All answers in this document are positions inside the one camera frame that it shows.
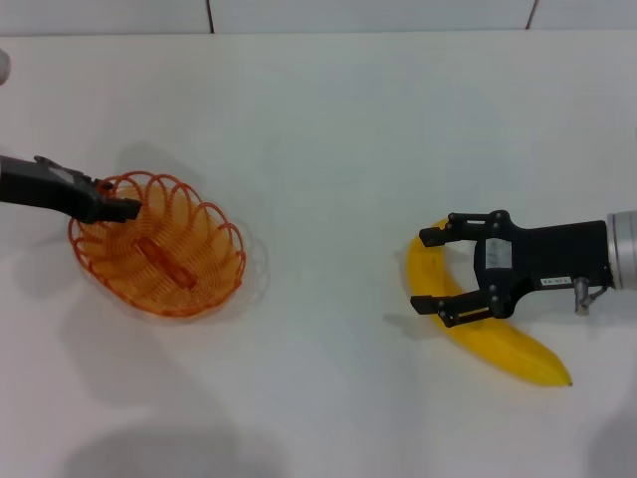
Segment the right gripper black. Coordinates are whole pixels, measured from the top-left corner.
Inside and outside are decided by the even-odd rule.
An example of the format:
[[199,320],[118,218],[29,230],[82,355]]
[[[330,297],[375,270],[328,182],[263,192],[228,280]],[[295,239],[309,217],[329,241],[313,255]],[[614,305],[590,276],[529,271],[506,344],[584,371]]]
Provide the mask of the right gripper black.
[[479,291],[457,296],[412,296],[419,315],[437,316],[446,328],[488,318],[507,319],[533,292],[574,289],[577,310],[590,299],[581,288],[610,287],[607,227],[601,221],[522,228],[506,211],[450,213],[440,225],[419,231],[425,247],[475,241]]

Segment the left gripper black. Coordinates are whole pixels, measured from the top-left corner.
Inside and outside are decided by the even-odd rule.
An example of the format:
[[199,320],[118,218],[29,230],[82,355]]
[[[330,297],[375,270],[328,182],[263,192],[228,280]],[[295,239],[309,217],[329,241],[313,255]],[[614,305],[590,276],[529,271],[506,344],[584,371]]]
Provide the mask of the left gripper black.
[[142,207],[138,199],[119,196],[113,183],[96,184],[43,156],[31,161],[1,156],[1,201],[58,211],[85,223],[135,220]]

